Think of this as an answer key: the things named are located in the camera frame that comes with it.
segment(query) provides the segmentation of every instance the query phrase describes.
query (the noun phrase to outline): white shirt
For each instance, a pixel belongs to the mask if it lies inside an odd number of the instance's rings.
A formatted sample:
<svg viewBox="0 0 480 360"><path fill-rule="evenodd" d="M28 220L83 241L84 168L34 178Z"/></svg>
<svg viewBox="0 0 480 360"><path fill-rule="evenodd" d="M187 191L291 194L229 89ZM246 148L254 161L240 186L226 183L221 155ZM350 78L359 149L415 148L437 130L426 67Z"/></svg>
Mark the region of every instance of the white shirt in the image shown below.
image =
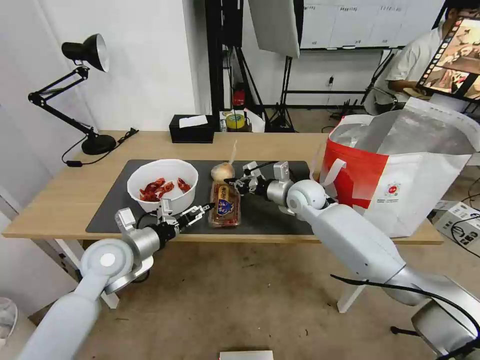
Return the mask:
<svg viewBox="0 0 480 360"><path fill-rule="evenodd" d="M409 96L403 92L395 92L389 89L388 81L407 80L420 81L425 70L437 53L443 41L443 23L436 29L426 33L417 40L409 43L390 62L388 67L377 79L375 86L395 95L399 103L406 103ZM375 93L377 104L391 104L392 99L386 95Z"/></svg>

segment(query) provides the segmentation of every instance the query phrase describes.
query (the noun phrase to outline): red and white bag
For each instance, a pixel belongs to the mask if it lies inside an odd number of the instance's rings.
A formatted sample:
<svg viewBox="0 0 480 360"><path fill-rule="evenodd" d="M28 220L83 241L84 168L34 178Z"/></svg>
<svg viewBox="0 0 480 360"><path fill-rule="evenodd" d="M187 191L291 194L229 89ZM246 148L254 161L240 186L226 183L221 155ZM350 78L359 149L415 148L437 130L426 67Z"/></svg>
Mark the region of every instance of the red and white bag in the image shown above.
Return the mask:
<svg viewBox="0 0 480 360"><path fill-rule="evenodd" d="M480 125L412 98L401 111L344 117L329 135L319 182L388 236L408 237L478 151Z"/></svg>

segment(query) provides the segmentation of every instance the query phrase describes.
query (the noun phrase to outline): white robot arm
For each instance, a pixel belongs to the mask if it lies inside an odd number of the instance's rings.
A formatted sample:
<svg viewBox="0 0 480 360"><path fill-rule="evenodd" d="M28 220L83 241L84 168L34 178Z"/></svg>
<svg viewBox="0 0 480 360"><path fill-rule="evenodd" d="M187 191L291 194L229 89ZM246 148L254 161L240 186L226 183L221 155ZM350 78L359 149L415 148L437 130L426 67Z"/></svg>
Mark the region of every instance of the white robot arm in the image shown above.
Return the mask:
<svg viewBox="0 0 480 360"><path fill-rule="evenodd" d="M75 291L53 304L18 360L74 359L97 321L102 292L111 294L145 274L154 264L155 252L213 207L212 203L193 206L175 218L170 216L168 200L163 199L162 221L143 229L134 228L136 221L129 208L119 210L115 220L122 240L103 239L87 248L81 258L83 279Z"/></svg>
<svg viewBox="0 0 480 360"><path fill-rule="evenodd" d="M354 285L380 286L394 300L409 306L428 301L412 318L416 333L439 359L480 358L480 301L445 276L412 270L393 241L346 205L332 201L312 180L290 181L288 162L273 165L275 179L266 180L256 162L244 166L244 177L226 179L240 194L251 193L276 203L280 210L311 225L315 236L355 275Z"/></svg>
<svg viewBox="0 0 480 360"><path fill-rule="evenodd" d="M282 212L308 222L356 278L350 284L382 287L394 300L414 306L428 301L412 318L416 334L439 355L438 359L480 359L478 336L480 301L445 276L410 269L390 238L352 208L330 199L311 180L290 181L288 162L273 166L275 179L266 180L255 162L244 167L244 177L225 179L241 195L260 195ZM115 219L122 240L104 239L89 247L81 260L83 280L59 299L29 339L20 360L72 359L97 320L98 298L144 274L153 265L153 253L180 230L198 221L213 204L194 206L178 218L162 203L162 222L137 230L129 209Z"/></svg>

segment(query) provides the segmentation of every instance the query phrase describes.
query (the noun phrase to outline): black desk lamp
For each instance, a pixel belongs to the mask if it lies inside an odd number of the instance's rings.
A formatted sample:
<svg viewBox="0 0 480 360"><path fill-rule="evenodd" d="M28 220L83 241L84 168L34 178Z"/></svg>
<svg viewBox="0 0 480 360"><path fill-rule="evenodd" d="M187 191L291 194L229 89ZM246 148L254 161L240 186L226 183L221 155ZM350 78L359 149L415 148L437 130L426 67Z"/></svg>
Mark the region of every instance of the black desk lamp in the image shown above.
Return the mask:
<svg viewBox="0 0 480 360"><path fill-rule="evenodd" d="M88 79L90 68L84 65L84 61L100 71L105 73L109 71L109 56L104 38L100 34L95 34L89 36L83 43L64 42L61 46L61 51L63 55L73 60L74 64L79 65L79 67L43 89L32 92L28 95L28 100L84 133L87 138L81 144L81 149L85 154L99 155L111 152L117 144L113 137L110 135L99 135L94 131L93 127L72 119L47 104L48 100ZM80 78L67 86L52 88L74 75L78 75Z"/></svg>

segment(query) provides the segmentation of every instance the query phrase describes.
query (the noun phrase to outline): red food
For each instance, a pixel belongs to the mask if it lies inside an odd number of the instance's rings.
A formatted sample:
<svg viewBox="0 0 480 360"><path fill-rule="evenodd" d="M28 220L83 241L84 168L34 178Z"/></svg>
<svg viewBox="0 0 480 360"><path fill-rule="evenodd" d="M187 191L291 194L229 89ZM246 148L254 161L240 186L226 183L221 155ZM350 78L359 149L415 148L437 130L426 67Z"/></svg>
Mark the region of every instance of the red food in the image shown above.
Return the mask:
<svg viewBox="0 0 480 360"><path fill-rule="evenodd" d="M192 187L188 185L185 181L183 181L181 178L178 178L178 187L183 193L186 193L188 190L190 190Z"/></svg>
<svg viewBox="0 0 480 360"><path fill-rule="evenodd" d="M156 203L159 201L159 198L152 192L146 193L145 195L140 195L140 200Z"/></svg>
<svg viewBox="0 0 480 360"><path fill-rule="evenodd" d="M172 181L165 183L165 178L161 177L154 182L149 183L147 186L145 186L145 189L140 189L140 200L151 203L159 202L162 196L168 192L171 192L174 187L175 185Z"/></svg>
<svg viewBox="0 0 480 360"><path fill-rule="evenodd" d="M171 192L173 189L174 189L175 185L172 181L166 183L165 185L162 186L162 189L164 189L164 191L166 193L168 192Z"/></svg>
<svg viewBox="0 0 480 360"><path fill-rule="evenodd" d="M158 198L158 201L162 198L162 196L168 192L171 192L174 189L175 185L173 182L166 183L165 185L161 186L157 191L156 191L156 197Z"/></svg>
<svg viewBox="0 0 480 360"><path fill-rule="evenodd" d="M154 193L158 188L160 187L160 185L156 182L151 182L149 183L146 187L145 187L145 193L149 194L149 193Z"/></svg>
<svg viewBox="0 0 480 360"><path fill-rule="evenodd" d="M165 184L165 178L158 178L157 180L155 180L155 182L158 184L158 186L162 186L163 184Z"/></svg>

